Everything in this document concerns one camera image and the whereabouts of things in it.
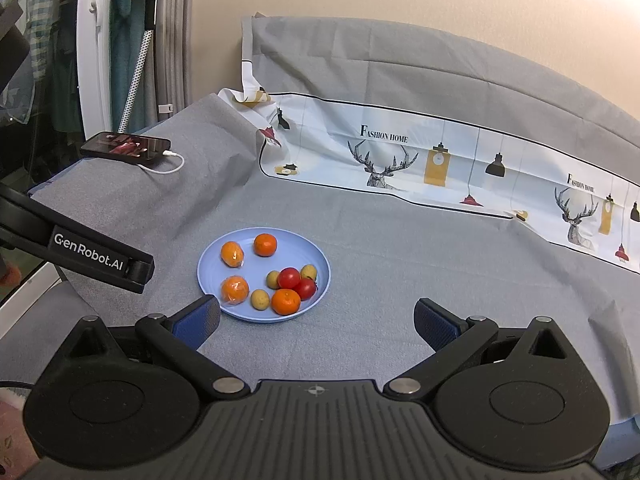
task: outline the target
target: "charging cable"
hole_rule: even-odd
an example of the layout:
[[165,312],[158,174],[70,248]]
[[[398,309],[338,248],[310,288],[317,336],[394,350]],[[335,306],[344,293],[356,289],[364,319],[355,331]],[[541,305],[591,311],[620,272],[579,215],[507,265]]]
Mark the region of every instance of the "charging cable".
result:
[[151,168],[143,166],[142,164],[139,164],[138,166],[140,168],[142,168],[143,170],[148,171],[149,173],[155,173],[155,174],[158,174],[158,175],[168,175],[168,174],[175,173],[176,171],[180,171],[180,168],[182,168],[184,166],[184,157],[180,153],[175,153],[175,152],[170,152],[169,150],[164,150],[164,152],[162,152],[162,154],[164,156],[177,156],[177,157],[179,157],[180,160],[181,160],[180,166],[178,166],[177,168],[173,168],[172,170],[169,170],[169,171],[152,170]]

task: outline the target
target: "white cable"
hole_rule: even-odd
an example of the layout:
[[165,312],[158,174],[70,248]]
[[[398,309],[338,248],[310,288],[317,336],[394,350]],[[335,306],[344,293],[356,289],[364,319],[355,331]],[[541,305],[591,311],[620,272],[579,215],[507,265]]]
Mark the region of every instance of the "white cable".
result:
[[162,154],[164,156],[178,156],[178,157],[180,157],[180,160],[181,160],[180,166],[178,166],[177,168],[173,168],[172,170],[169,170],[169,171],[152,170],[151,168],[143,166],[142,164],[139,164],[138,166],[140,168],[142,168],[143,170],[148,171],[149,173],[155,173],[155,174],[158,174],[158,175],[168,175],[168,174],[175,173],[176,171],[180,171],[180,168],[182,168],[184,166],[184,157],[180,153],[175,153],[175,152],[170,152],[169,150],[164,150],[164,152],[162,152]]
[[145,68],[146,52],[149,50],[149,44],[154,32],[152,30],[145,30],[142,36],[142,43],[140,44],[140,53],[138,54],[138,62],[136,63],[136,69],[133,71],[133,79],[131,80],[131,86],[129,87],[129,94],[127,95],[127,102],[124,105],[122,111],[122,118],[120,120],[120,126],[118,127],[118,133],[124,134],[129,126],[129,118],[131,117],[131,111],[133,110],[133,103],[136,100],[136,93],[138,92],[138,85],[140,84],[140,78],[142,77],[142,71]]

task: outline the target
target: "antler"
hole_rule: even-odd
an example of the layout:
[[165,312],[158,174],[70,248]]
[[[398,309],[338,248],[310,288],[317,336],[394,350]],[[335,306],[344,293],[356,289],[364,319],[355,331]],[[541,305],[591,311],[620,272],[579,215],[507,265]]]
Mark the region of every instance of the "antler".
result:
[[353,158],[355,158],[360,164],[364,165],[364,171],[366,171],[367,173],[373,173],[373,162],[371,162],[369,160],[369,153],[367,152],[367,155],[364,156],[364,159],[362,158],[362,155],[360,155],[360,153],[358,152],[358,147],[364,142],[364,140],[362,142],[359,142],[358,144],[356,144],[353,148],[351,147],[351,143],[347,140],[347,146],[349,147],[349,151],[351,152],[351,155],[353,155]]
[[404,146],[401,144],[400,147],[404,151],[404,160],[398,165],[396,158],[394,157],[394,163],[385,168],[385,171],[382,172],[383,175],[392,176],[394,171],[406,170],[406,168],[412,165],[415,162],[415,159],[418,158],[418,154],[416,153],[414,158],[409,160],[409,154],[406,152]]
[[591,207],[587,209],[587,206],[584,206],[584,209],[581,213],[578,213],[575,218],[571,218],[569,216],[569,198],[567,198],[564,202],[562,202],[562,195],[564,192],[569,189],[565,187],[560,193],[558,193],[558,188],[554,188],[554,195],[556,196],[556,203],[558,207],[562,210],[562,220],[570,223],[580,223],[583,218],[587,216],[592,216],[596,210],[598,209],[598,204],[593,205],[593,195],[591,196]]

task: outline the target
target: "deer illustration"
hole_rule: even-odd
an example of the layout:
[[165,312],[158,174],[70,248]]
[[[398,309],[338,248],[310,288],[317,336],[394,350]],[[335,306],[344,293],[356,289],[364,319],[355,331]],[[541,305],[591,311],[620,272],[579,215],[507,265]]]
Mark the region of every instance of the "deer illustration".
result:
[[396,162],[396,158],[394,157],[394,163],[391,166],[387,166],[384,169],[384,171],[379,173],[375,171],[373,167],[373,162],[369,160],[370,152],[367,152],[367,155],[365,155],[364,158],[362,158],[362,155],[360,155],[360,153],[358,152],[358,148],[363,142],[364,140],[356,144],[353,148],[351,147],[351,143],[349,141],[347,141],[347,145],[349,147],[349,151],[351,152],[351,155],[353,155],[353,158],[355,158],[360,164],[364,165],[364,171],[371,174],[369,177],[369,180],[367,180],[367,186],[381,187],[382,189],[398,189],[397,187],[393,187],[387,184],[385,182],[385,177],[394,176],[395,171],[406,170],[406,168],[408,168],[410,165],[412,165],[415,162],[415,159],[418,158],[418,154],[416,153],[414,158],[409,160],[409,154],[406,152],[406,149],[401,144],[402,150],[404,151],[404,160],[400,164],[398,164]]
[[556,196],[556,203],[558,207],[562,210],[562,220],[569,224],[569,232],[567,234],[567,239],[576,245],[580,245],[580,247],[584,247],[585,249],[589,249],[593,251],[593,244],[590,240],[583,238],[580,235],[580,231],[578,230],[578,226],[580,222],[582,222],[583,218],[587,218],[589,216],[593,216],[598,208],[598,204],[593,205],[593,196],[591,197],[591,207],[587,210],[587,206],[584,206],[584,209],[581,213],[578,213],[574,218],[569,216],[569,198],[567,198],[564,202],[562,202],[562,195],[564,192],[569,189],[568,187],[563,189],[560,193],[558,193],[558,188],[554,189],[554,195]]

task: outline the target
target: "yellow-green fruit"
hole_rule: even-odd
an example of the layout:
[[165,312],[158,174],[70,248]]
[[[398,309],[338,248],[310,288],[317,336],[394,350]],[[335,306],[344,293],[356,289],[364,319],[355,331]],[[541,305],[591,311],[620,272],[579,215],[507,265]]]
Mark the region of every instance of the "yellow-green fruit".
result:
[[269,274],[267,274],[267,286],[269,288],[272,288],[273,290],[280,288],[280,285],[278,285],[279,275],[280,273],[277,270],[272,270]]
[[271,299],[265,290],[258,288],[251,293],[251,305],[255,310],[265,310]]
[[312,280],[316,280],[318,277],[318,271],[313,265],[305,265],[300,270],[300,278],[311,278]]

